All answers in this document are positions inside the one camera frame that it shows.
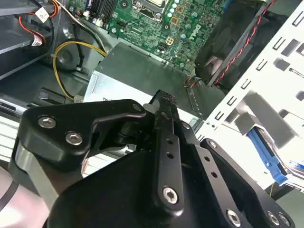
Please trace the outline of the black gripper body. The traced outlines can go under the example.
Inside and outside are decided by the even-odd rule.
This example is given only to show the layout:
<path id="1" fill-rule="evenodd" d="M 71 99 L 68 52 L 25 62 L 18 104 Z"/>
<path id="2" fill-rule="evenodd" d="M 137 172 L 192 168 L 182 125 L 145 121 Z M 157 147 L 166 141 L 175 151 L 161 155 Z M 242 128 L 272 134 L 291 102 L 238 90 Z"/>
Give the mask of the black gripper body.
<path id="1" fill-rule="evenodd" d="M 48 218 L 51 228 L 219 228 L 198 172 L 181 166 L 185 207 L 163 214 L 152 200 L 153 156 L 128 155 L 66 189 Z"/>

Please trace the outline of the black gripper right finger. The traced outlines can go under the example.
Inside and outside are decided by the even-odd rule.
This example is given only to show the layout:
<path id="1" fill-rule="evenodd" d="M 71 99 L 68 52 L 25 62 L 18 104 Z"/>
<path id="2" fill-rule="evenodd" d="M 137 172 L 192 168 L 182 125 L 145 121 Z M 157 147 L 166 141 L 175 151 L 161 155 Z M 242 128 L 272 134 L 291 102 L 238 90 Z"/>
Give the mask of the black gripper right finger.
<path id="1" fill-rule="evenodd" d="M 214 140 L 181 121 L 185 228 L 294 228 L 279 206 Z"/>

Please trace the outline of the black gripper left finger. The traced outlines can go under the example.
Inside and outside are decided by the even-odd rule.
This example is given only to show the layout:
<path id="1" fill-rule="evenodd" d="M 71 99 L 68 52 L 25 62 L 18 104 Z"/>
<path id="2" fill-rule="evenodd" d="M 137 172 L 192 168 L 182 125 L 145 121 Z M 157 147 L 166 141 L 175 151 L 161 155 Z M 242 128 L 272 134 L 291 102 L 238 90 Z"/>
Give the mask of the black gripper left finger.
<path id="1" fill-rule="evenodd" d="M 30 181 L 51 212 L 70 186 L 149 153 L 153 204 L 176 218 L 184 211 L 180 123 L 175 97 L 164 91 L 145 105 L 124 99 L 32 107 L 21 117 L 9 172 Z"/>

